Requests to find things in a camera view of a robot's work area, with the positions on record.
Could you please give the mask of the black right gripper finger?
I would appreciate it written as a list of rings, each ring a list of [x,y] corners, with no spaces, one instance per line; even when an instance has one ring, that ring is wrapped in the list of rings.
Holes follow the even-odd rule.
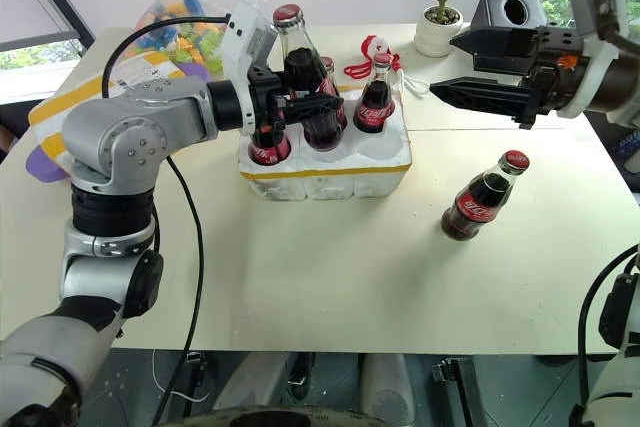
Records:
[[[513,121],[531,119],[528,88],[494,79],[459,77],[432,83],[430,92],[457,109],[508,116]]]
[[[452,37],[449,44],[474,58],[529,58],[538,37],[537,29],[480,27]]]

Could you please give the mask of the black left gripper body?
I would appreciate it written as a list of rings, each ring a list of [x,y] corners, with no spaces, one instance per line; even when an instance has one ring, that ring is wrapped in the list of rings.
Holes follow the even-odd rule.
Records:
[[[248,82],[254,113],[252,143],[259,148],[277,147],[285,137],[288,98],[281,78],[266,66],[253,65]]]

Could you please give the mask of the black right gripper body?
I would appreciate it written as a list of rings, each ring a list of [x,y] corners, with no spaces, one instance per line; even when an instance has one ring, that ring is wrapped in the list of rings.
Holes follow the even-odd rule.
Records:
[[[521,129],[531,129],[538,115],[565,107],[584,77],[584,41],[574,29],[548,24],[536,29],[529,42],[529,65],[519,87],[529,90],[524,111],[517,115]]]

